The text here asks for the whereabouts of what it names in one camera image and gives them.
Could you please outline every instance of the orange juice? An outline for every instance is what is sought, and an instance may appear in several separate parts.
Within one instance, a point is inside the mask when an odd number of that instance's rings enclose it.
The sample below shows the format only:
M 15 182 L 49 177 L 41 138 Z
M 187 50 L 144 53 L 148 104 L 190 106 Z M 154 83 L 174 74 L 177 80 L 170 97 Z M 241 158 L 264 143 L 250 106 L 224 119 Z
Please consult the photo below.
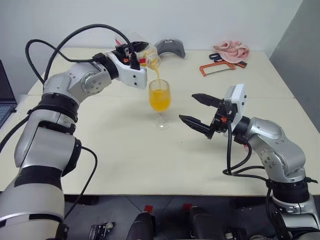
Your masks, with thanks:
M 164 112 L 170 106 L 170 89 L 149 90 L 149 102 L 151 107 L 157 112 Z

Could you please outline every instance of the laptop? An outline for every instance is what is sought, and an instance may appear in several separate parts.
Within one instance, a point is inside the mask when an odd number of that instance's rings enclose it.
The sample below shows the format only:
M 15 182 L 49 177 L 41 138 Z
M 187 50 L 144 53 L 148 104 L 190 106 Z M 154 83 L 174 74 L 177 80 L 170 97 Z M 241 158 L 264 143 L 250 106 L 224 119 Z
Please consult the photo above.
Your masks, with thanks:
M 11 113 L 16 112 L 17 102 L 12 92 L 5 68 L 0 60 L 0 128 Z

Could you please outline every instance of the white wall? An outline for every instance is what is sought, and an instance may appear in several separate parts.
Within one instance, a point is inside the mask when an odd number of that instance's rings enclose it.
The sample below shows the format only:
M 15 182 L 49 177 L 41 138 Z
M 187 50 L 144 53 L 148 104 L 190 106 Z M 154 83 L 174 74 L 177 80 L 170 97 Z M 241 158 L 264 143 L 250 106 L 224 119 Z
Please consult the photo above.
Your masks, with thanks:
M 40 38 L 57 45 L 77 28 L 104 23 L 137 32 L 155 43 L 177 38 L 189 50 L 211 49 L 222 40 L 242 40 L 252 50 L 274 51 L 302 0 L 0 0 L 0 59 L 16 94 L 36 81 L 25 44 Z M 79 35 L 68 45 L 112 47 L 113 33 L 103 29 Z M 49 51 L 31 48 L 40 72 Z

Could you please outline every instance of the laptop keyboard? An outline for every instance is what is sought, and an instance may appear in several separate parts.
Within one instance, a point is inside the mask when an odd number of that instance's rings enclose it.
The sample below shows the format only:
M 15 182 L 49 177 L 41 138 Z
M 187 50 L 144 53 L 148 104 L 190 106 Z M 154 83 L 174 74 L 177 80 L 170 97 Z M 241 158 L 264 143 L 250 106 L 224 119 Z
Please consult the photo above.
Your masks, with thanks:
M 6 116 L 10 106 L 0 106 L 0 122 Z

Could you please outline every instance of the orange handle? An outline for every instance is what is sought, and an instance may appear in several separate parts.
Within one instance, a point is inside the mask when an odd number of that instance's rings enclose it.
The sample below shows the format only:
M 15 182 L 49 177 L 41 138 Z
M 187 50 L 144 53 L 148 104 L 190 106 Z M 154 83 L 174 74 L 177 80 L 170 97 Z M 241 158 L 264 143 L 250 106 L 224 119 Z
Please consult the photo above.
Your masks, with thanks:
M 199 69 L 200 69 L 200 72 L 202 73 L 202 75 L 205 77 L 205 76 L 207 76 L 207 74 L 204 71 L 205 68 L 214 67 L 214 66 L 221 65 L 221 64 L 228 65 L 229 68 L 231 68 L 231 70 L 235 70 L 236 69 L 234 64 L 232 64 L 230 62 L 227 62 L 227 61 L 218 61 L 218 62 L 210 63 L 210 64 L 207 64 L 207 65 L 201 66 Z

